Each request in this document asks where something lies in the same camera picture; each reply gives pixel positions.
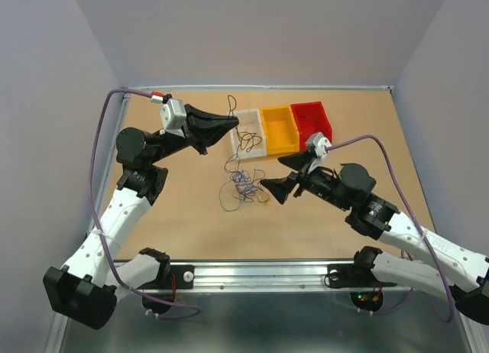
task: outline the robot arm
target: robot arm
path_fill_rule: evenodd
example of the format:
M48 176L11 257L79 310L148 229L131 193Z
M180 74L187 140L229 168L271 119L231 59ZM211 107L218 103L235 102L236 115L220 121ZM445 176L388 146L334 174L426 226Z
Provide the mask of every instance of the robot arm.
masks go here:
M422 228L416 230L413 221L395 205L372 193L376 181L359 164L343 164L339 173L320 167L331 144L321 133L307 142L308 149L278 160L295 170L283 179L262 180L280 204L289 193L301 196L308 191L343 211L350 211L345 221L361 235L396 246L422 261L412 262L389 255L376 248L364 248L355 255L355 277L361 280L394 282L416 287L427 293L446 298L445 288L435 262L424 242L432 245L449 282L456 308L467 317L489 325L489 258L458 245Z
M235 117L202 112L170 95L153 96L151 100L161 103L164 130L150 134L126 128L116 139L116 160L122 164L123 174L100 218L110 255L118 253L163 190L168 169L154 163L186 147L207 154L207 147L238 125ZM94 227L63 266L50 267L43 278L52 309L94 329L107 323L117 302L129 292L110 271L100 236ZM118 268L117 274L138 288L152 280L165 280L169 273L170 257L146 248Z

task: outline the gray floor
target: gray floor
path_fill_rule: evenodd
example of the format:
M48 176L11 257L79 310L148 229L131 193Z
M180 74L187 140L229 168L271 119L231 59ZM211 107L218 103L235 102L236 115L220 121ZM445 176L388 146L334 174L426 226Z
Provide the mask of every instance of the gray floor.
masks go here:
M385 293L392 306L403 292ZM415 293L399 311L365 316L350 308L346 292L186 294L203 308L183 321L144 315L130 295L109 323L94 331L69 322L62 352L470 352L461 321L440 322L426 298ZM441 313L446 304L432 299Z

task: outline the plastic container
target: plastic container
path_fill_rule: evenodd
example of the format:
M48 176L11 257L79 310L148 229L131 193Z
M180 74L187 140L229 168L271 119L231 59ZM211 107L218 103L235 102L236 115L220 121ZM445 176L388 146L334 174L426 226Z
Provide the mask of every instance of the plastic container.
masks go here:
M238 157L242 160L266 157L267 139L261 124L260 110L252 108L251 110L235 111L234 114L239 119L237 128L242 140L239 141L238 132L232 129L230 135L233 153L238 153Z
M300 136L300 150L306 149L307 138L322 132L333 142L333 130L321 102L296 103L290 106Z
M262 107L260 114L267 138L267 155L299 151L299 131L290 106Z

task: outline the wooden table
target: wooden table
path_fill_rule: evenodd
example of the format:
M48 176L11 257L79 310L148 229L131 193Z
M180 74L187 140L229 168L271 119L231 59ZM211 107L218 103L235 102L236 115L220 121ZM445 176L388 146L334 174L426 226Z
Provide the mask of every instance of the wooden table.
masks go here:
M397 179L418 219L433 229L416 171L406 145L390 94L385 91L303 91L258 92L175 92L173 96L207 112L225 114L227 95L238 101L238 108L289 105L322 101L333 127L333 142L340 143L362 134L374 134L384 143ZM123 125L145 131L161 128L158 106L148 99L132 97ZM290 197L284 206L275 199L243 204L236 212L225 212L219 204L219 189L229 180L223 165L232 155L226 135L207 156L187 148L156 165L169 169L164 191L136 225L118 254L133 258L145 247L167 252L172 258L351 258L365 245L398 254L396 249L361 236L350 229L346 213L304 193ZM329 154L323 165L339 170L339 164L357 162L377 180L376 194L405 208L397 194L381 151L373 141L362 141ZM290 171L276 158L246 161L243 168L266 171L267 177L284 177ZM112 195L121 176L115 164L107 196ZM233 206L232 185L223 202Z

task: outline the gray wall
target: gray wall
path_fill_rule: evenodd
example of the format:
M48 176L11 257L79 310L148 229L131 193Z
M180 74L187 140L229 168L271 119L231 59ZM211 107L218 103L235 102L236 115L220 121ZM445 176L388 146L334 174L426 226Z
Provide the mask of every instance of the gray wall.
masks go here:
M446 0L394 90L436 230L486 255L488 6L489 0Z
M0 0L0 36L0 351L41 352L42 277L83 240L89 152L117 82L75 0Z
M127 86L393 84L443 2L77 1Z

